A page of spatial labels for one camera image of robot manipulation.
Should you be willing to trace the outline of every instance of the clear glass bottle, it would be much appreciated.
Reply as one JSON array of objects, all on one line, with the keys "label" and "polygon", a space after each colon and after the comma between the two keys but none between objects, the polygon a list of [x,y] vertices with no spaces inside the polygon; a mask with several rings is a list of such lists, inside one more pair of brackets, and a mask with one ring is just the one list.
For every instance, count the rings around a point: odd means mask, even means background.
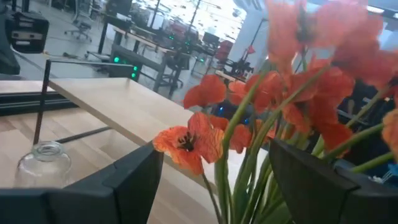
[{"label": "clear glass bottle", "polygon": [[66,187],[72,162],[57,142],[40,142],[18,162],[15,187]]}]

